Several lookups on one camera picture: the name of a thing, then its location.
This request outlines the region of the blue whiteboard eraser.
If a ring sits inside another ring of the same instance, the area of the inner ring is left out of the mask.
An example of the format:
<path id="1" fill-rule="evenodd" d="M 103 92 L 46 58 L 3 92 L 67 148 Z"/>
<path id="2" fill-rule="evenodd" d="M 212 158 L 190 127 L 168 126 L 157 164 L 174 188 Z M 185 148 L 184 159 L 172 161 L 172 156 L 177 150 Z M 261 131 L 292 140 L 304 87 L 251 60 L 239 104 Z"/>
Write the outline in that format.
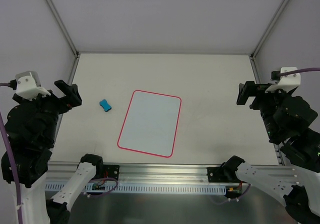
<path id="1" fill-rule="evenodd" d="M 99 102 L 99 105 L 103 108 L 105 112 L 108 112 L 112 109 L 111 105 L 108 103 L 106 99 L 103 99 Z"/>

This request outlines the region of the pink framed whiteboard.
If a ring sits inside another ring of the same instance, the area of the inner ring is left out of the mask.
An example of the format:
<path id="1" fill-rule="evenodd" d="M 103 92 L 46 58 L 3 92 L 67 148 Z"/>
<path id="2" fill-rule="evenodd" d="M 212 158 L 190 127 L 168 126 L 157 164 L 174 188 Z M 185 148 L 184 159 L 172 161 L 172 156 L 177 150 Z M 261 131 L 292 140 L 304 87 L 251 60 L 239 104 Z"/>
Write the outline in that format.
<path id="1" fill-rule="evenodd" d="M 123 150 L 170 158 L 182 100 L 178 96 L 135 90 L 117 140 Z"/>

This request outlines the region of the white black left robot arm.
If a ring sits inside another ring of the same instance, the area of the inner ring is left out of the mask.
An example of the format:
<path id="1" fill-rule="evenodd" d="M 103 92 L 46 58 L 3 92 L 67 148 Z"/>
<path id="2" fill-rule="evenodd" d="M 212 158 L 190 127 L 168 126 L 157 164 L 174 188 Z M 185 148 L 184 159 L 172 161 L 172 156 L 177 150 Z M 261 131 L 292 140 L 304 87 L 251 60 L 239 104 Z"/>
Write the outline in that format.
<path id="1" fill-rule="evenodd" d="M 102 157 L 86 154 L 63 189 L 46 199 L 46 174 L 59 116 L 82 104 L 76 84 L 57 80 L 55 85 L 63 92 L 62 97 L 37 86 L 30 98 L 14 94 L 16 106 L 9 111 L 7 121 L 1 122 L 6 146 L 1 158 L 2 176 L 16 196 L 19 223 L 68 223 L 72 206 L 86 184 L 104 174 Z"/>

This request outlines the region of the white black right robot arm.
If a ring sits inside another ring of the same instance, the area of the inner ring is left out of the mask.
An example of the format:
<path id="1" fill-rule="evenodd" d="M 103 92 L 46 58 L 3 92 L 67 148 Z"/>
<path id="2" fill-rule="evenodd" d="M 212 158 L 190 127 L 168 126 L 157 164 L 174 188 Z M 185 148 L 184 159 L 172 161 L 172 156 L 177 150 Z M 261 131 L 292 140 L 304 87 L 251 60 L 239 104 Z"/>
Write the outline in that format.
<path id="1" fill-rule="evenodd" d="M 224 178 L 254 185 L 281 203 L 298 223 L 319 223 L 320 134 L 310 129 L 318 113 L 301 96 L 293 96 L 295 88 L 271 90 L 272 84 L 254 81 L 238 87 L 236 104 L 244 105 L 253 97 L 250 109 L 260 112 L 269 142 L 280 146 L 302 184 L 287 184 L 235 155 L 220 166 Z"/>

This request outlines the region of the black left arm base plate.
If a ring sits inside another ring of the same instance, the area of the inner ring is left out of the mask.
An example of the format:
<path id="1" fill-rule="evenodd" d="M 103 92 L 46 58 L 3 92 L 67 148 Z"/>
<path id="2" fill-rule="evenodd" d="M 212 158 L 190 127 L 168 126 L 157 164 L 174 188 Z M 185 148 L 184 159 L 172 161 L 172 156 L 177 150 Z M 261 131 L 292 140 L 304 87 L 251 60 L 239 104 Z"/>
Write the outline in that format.
<path id="1" fill-rule="evenodd" d="M 118 180 L 120 174 L 120 166 L 115 164 L 104 164 L 102 178 L 113 178 Z"/>

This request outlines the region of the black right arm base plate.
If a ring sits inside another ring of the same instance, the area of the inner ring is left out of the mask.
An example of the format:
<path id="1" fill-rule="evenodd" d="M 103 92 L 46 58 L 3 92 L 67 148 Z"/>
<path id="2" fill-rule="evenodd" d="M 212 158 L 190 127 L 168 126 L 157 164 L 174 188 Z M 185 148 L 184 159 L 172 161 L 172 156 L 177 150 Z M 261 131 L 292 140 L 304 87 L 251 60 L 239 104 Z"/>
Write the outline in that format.
<path id="1" fill-rule="evenodd" d="M 239 183 L 240 180 L 237 178 L 235 172 L 228 171 L 225 168 L 219 167 L 207 167 L 208 182 L 219 182 L 219 183 Z"/>

